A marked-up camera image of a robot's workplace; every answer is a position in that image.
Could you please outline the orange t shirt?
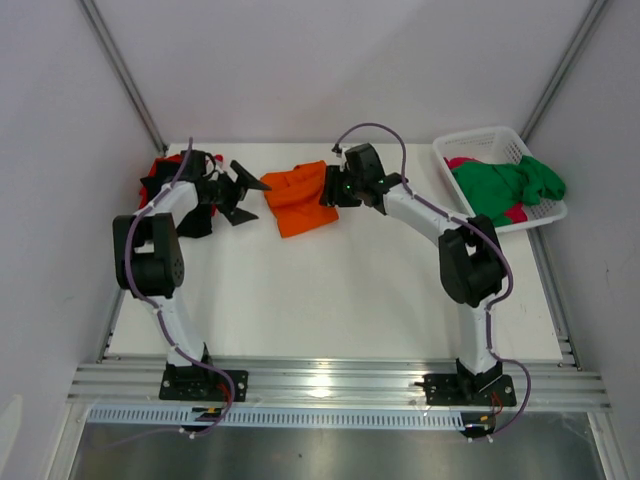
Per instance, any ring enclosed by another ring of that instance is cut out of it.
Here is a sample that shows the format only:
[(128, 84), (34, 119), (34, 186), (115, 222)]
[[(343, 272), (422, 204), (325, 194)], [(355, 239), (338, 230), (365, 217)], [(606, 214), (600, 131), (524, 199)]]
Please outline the orange t shirt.
[(282, 238), (294, 237), (339, 220), (335, 207), (320, 204), (326, 167), (324, 161), (316, 161), (261, 177), (261, 181), (270, 187), (264, 197)]

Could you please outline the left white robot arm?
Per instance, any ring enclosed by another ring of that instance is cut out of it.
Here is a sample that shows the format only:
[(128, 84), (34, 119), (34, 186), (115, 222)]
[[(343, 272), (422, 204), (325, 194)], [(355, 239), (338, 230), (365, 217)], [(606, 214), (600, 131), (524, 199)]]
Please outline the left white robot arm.
[(182, 388), (197, 400), (216, 390), (217, 376), (207, 369), (206, 342), (190, 320), (182, 298), (186, 277), (182, 238), (212, 234), (212, 219), (220, 214), (233, 226), (256, 220), (239, 207), (251, 190), (271, 188), (239, 162), (230, 176), (213, 154), (187, 148), (158, 158), (140, 179), (140, 208), (112, 222), (116, 279), (121, 289), (149, 307), (169, 346), (167, 364), (185, 369)]

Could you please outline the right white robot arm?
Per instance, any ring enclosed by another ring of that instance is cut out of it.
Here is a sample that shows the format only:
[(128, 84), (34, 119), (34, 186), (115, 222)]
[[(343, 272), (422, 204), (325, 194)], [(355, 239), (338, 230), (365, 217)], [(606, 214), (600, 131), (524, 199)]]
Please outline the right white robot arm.
[(438, 252), (439, 278), (458, 305), (461, 351), (457, 362), (467, 372), (456, 380), (458, 395), (479, 403), (493, 389), (486, 373), (498, 363), (490, 335), (490, 315), (503, 279), (511, 276), (495, 229), (484, 216), (465, 218), (422, 198), (403, 172), (387, 174), (369, 143), (332, 151), (343, 160), (328, 166), (320, 204), (354, 208), (365, 205), (411, 227)]

